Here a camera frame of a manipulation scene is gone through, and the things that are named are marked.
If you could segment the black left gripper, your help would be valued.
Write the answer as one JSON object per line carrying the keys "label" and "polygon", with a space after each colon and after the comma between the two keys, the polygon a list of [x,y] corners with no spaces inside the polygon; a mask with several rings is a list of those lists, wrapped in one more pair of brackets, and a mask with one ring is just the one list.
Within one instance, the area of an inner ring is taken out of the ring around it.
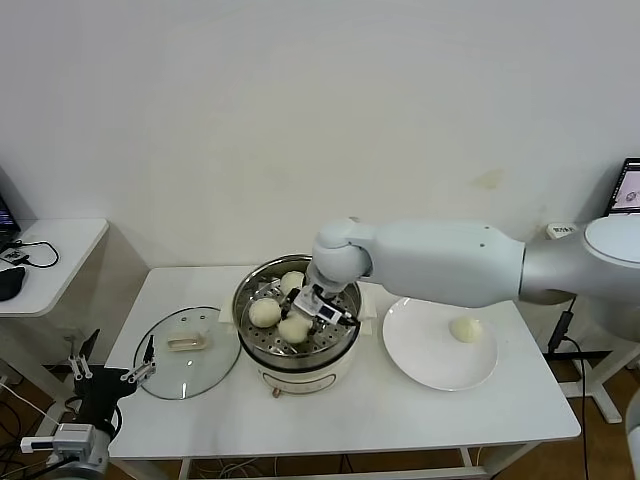
{"label": "black left gripper", "polygon": [[142,362],[130,370],[111,367],[90,369],[89,359],[100,329],[86,339],[78,352],[71,350],[68,363],[75,379],[74,393],[81,405],[76,423],[91,425],[110,424],[121,398],[131,394],[131,384],[143,384],[156,372],[154,336],[150,335],[143,352]]}

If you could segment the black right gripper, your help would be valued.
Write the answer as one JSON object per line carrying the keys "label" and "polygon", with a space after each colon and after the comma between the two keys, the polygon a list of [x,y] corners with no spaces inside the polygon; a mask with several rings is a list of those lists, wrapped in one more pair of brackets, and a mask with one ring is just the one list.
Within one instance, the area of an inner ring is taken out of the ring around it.
{"label": "black right gripper", "polygon": [[[301,287],[293,288],[283,298],[280,303],[281,319],[285,320],[292,309],[292,306],[312,306],[313,305],[313,288]],[[320,324],[317,321],[313,322],[313,325],[309,329],[310,335],[315,335],[318,332]]]}

